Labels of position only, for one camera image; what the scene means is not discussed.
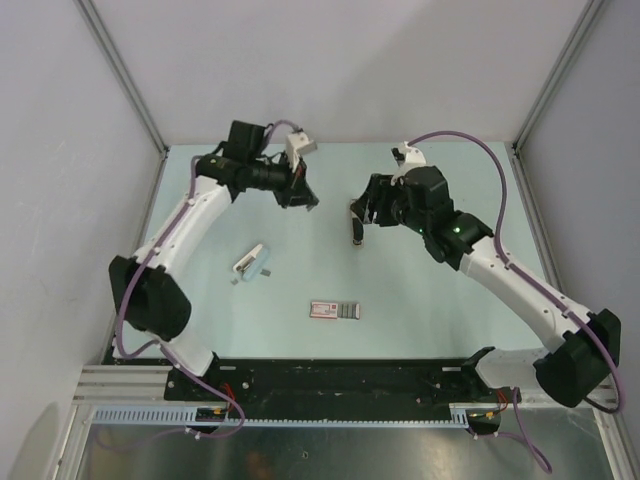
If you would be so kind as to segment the light blue stapler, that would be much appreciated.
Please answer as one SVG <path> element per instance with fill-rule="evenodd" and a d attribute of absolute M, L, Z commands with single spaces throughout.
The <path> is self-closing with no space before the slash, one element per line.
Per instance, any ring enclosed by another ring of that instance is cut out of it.
<path fill-rule="evenodd" d="M 263 270 L 269 256 L 269 248 L 259 243 L 233 265 L 232 271 L 242 281 L 249 282 Z"/>

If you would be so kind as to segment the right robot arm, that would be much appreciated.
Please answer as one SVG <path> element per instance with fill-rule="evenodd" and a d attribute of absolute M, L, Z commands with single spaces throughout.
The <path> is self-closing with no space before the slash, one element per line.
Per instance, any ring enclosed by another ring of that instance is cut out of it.
<path fill-rule="evenodd" d="M 535 378 L 556 402 L 577 406 L 618 366 L 619 318 L 608 309 L 594 313 L 527 272 L 496 232 L 455 208 L 438 168 L 416 167 L 398 178 L 374 174 L 350 210 L 355 243 L 367 224 L 407 227 L 436 262 L 483 285 L 523 320 L 546 349 L 533 363 Z"/>

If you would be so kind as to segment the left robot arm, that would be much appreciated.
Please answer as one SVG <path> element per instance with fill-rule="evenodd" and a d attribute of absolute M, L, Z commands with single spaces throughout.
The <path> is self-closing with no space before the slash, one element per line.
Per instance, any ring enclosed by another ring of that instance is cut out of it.
<path fill-rule="evenodd" d="M 219 392 L 221 376 L 210 368 L 214 352 L 189 324 L 192 306 L 178 283 L 181 271 L 213 223 L 248 190 L 272 193 L 283 209 L 313 209 L 319 203 L 303 159 L 316 144 L 302 127 L 287 121 L 291 132 L 278 159 L 264 153 L 282 124 L 233 121 L 226 140 L 191 159 L 188 189 L 157 233 L 130 257 L 116 256 L 109 265 L 120 356 L 131 360 L 145 350 L 126 351 L 123 325 L 129 323 L 148 336 L 149 346 L 189 372 L 185 385 L 202 400 Z"/>

